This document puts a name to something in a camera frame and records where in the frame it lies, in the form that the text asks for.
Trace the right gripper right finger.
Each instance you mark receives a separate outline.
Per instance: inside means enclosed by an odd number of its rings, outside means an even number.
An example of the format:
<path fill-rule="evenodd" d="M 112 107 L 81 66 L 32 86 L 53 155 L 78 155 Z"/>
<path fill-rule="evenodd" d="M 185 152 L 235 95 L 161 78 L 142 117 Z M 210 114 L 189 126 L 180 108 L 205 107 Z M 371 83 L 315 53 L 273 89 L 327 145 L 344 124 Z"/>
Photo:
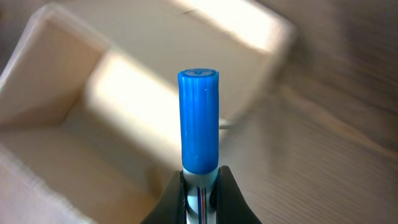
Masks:
<path fill-rule="evenodd" d="M 218 169 L 216 184 L 217 224 L 261 224 L 246 203 L 228 166 Z"/>

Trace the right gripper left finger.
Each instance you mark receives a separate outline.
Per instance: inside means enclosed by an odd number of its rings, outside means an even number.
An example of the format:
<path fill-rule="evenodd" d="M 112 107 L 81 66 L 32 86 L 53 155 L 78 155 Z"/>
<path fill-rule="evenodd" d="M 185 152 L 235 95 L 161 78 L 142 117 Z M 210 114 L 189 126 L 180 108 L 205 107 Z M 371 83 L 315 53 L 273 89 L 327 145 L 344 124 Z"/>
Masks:
<path fill-rule="evenodd" d="M 186 224 L 185 182 L 182 171 L 175 171 L 159 201 L 141 224 Z"/>

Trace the blue whiteboard marker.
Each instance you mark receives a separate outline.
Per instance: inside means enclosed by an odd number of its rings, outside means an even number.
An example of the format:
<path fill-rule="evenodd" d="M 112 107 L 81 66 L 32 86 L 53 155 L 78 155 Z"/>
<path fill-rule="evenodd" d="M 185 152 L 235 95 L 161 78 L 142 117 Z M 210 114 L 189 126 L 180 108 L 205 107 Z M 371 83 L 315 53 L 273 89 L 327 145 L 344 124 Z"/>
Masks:
<path fill-rule="evenodd" d="M 183 178 L 188 223 L 216 223 L 219 161 L 219 73 L 193 68 L 178 73 Z"/>

